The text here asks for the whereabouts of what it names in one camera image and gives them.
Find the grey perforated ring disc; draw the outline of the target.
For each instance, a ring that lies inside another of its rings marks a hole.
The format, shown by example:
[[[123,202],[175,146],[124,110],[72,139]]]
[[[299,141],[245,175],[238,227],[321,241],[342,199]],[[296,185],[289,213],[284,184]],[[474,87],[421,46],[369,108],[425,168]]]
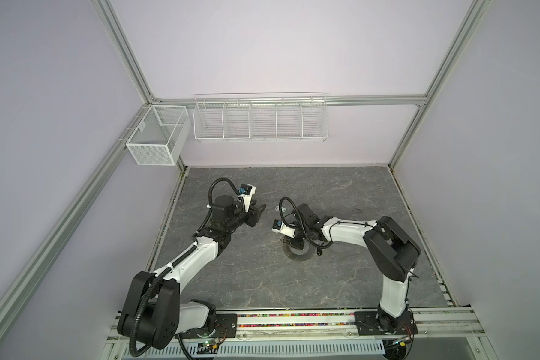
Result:
[[[299,250],[292,247],[290,243],[284,242],[282,250],[288,259],[296,262],[308,261],[315,255],[314,247],[308,243],[304,243],[303,248]]]

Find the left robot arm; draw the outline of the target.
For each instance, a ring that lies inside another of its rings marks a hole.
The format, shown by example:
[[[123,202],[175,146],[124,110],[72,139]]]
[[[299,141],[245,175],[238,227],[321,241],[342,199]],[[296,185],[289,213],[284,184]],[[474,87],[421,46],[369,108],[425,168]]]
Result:
[[[175,259],[154,271],[139,272],[130,283],[117,331],[129,340],[129,353],[137,358],[149,349],[162,350],[186,332],[214,335],[219,328],[216,307],[207,301],[182,302],[190,281],[227,248],[242,225],[255,227],[266,207],[257,205],[256,187],[236,187],[228,178],[213,181],[208,189],[208,213],[192,243]]]

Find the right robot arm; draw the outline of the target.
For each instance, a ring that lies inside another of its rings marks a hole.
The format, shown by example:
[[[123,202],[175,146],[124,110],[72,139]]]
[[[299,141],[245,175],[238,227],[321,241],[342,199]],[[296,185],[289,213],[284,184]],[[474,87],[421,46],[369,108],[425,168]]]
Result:
[[[422,250],[392,217],[370,221],[319,217],[308,204],[296,205],[287,196],[280,199],[278,211],[280,218],[272,231],[282,235],[283,252],[291,260],[307,261],[338,243],[368,249],[382,274],[375,329],[386,335],[404,331],[412,337],[418,333],[408,293]]]

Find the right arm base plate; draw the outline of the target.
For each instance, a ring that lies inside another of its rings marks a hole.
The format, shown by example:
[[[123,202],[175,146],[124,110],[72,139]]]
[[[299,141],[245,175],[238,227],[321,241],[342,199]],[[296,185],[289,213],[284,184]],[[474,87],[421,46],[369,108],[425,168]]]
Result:
[[[413,313],[406,310],[398,318],[377,310],[356,311],[354,324],[361,336],[366,335],[417,335],[419,330]]]

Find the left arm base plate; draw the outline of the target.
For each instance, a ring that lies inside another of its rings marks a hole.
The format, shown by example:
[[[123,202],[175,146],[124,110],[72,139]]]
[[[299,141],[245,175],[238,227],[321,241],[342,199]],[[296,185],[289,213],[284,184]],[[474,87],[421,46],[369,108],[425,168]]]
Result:
[[[235,338],[238,329],[237,322],[236,313],[215,313],[207,317],[202,327],[183,331],[181,336],[189,339]]]

